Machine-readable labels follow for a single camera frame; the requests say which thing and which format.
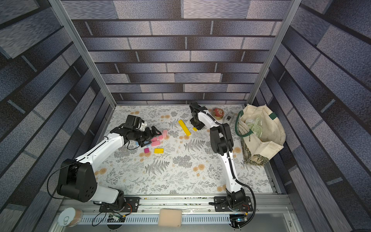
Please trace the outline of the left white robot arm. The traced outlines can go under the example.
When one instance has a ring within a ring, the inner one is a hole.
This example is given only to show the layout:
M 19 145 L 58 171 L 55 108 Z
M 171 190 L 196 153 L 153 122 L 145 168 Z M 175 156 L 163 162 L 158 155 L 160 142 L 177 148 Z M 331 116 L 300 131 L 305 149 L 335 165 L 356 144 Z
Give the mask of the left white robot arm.
M 110 131 L 91 150 L 76 159 L 66 159 L 60 169 L 57 193 L 80 202 L 98 202 L 113 212 L 119 212 L 126 206 L 123 191 L 101 186 L 97 183 L 97 168 L 113 153 L 130 141 L 136 141 L 140 147 L 151 143 L 154 137 L 162 133 L 154 126 L 135 129 L 124 124 Z

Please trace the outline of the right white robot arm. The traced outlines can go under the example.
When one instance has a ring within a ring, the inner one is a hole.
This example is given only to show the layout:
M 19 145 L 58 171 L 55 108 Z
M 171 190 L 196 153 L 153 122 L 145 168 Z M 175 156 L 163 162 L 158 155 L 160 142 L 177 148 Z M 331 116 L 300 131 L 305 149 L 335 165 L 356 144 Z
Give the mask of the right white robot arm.
M 236 168 L 233 161 L 233 137 L 229 124 L 218 122 L 208 113 L 208 109 L 198 105 L 196 102 L 190 106 L 192 118 L 191 124 L 196 129 L 209 129 L 211 149 L 219 155 L 222 163 L 223 173 L 226 180 L 226 200 L 225 204 L 231 210 L 238 210 L 245 207 L 248 211 L 255 209 L 251 203 L 246 200 L 244 188 L 253 192 L 250 187 L 238 180 Z

